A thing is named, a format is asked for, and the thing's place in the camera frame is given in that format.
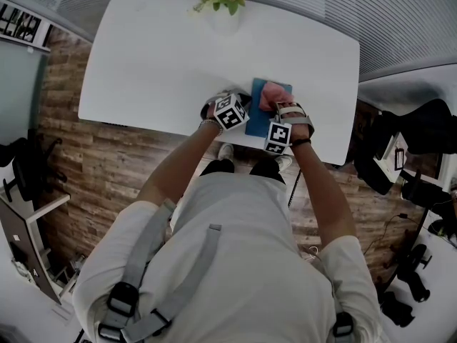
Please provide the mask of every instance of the sneaker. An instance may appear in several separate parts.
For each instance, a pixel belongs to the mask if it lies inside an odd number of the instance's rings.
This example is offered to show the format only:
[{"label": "sneaker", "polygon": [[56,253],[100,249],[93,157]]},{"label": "sneaker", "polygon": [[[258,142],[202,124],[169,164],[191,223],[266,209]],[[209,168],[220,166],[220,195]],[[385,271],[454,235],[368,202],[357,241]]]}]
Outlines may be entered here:
[{"label": "sneaker", "polygon": [[233,153],[235,152],[232,144],[222,144],[221,148],[219,149],[219,153],[217,155],[218,160],[230,160],[233,162]]},{"label": "sneaker", "polygon": [[279,165],[279,171],[283,172],[292,165],[292,157],[289,155],[281,155],[274,159]]}]

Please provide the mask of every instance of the blue cloth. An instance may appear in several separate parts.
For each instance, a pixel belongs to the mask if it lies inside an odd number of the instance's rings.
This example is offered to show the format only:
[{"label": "blue cloth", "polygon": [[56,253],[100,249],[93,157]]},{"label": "blue cloth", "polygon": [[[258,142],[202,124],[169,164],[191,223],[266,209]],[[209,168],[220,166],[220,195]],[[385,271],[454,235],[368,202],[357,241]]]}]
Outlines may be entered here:
[{"label": "blue cloth", "polygon": [[[252,103],[251,108],[249,109],[249,121],[246,125],[245,134],[257,137],[266,138],[268,136],[268,129],[270,128],[270,119],[275,116],[274,111],[262,111],[259,109],[258,105],[260,104],[260,97],[262,94],[263,86],[266,84],[267,80],[254,78],[252,81]],[[281,84],[288,93],[292,94],[292,86],[288,84]]]}]

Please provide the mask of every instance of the bracelet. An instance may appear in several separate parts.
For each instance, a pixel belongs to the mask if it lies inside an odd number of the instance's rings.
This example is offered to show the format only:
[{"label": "bracelet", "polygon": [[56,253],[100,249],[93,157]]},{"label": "bracelet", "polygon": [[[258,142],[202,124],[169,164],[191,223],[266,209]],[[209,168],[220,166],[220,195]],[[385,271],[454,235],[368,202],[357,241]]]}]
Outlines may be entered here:
[{"label": "bracelet", "polygon": [[201,127],[202,124],[204,123],[215,123],[217,124],[217,126],[219,127],[219,133],[217,134],[217,136],[221,136],[222,133],[224,132],[224,128],[221,126],[221,124],[219,122],[217,122],[215,119],[204,119],[203,121],[201,121],[200,123],[200,126],[199,128]]},{"label": "bracelet", "polygon": [[295,147],[295,146],[302,145],[302,144],[307,144],[308,142],[311,145],[310,139],[298,139],[298,140],[295,140],[294,142],[292,142],[291,147]]}]

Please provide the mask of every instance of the red object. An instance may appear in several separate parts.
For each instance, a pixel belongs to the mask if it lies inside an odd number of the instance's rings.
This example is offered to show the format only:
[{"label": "red object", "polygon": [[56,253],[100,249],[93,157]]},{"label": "red object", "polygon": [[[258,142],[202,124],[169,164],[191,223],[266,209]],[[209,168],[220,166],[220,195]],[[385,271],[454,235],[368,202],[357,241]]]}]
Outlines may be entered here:
[{"label": "red object", "polygon": [[268,81],[263,86],[258,107],[262,111],[275,111],[275,103],[293,103],[293,95],[288,93],[281,85]]}]

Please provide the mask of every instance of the white desk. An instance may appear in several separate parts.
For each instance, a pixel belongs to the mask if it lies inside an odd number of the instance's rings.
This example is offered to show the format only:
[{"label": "white desk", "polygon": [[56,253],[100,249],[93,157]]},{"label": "white desk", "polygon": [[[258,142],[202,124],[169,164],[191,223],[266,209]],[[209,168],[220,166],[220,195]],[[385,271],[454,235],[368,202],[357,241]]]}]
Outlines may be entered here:
[{"label": "white desk", "polygon": [[[312,118],[323,161],[346,158],[356,108],[358,42],[323,24],[248,1],[233,36],[215,33],[198,0],[111,0],[91,50],[79,118],[189,135],[228,86],[260,77],[291,84]],[[255,148],[244,126],[219,138]]]}]

